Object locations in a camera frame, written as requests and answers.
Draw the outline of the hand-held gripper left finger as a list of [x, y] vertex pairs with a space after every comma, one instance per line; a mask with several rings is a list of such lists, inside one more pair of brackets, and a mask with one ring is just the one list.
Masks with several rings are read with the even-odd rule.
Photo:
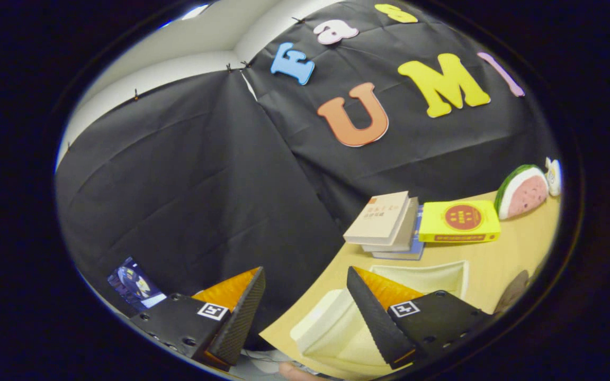
[[235, 366], [266, 287], [257, 266], [194, 296], [172, 293], [129, 319], [180, 355], [220, 371]]

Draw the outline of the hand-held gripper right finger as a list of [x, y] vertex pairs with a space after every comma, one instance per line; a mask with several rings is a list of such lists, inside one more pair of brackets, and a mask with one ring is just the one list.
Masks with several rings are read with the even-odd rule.
[[445, 290], [422, 294], [357, 266], [349, 266], [346, 285], [392, 369], [436, 362], [494, 318]]

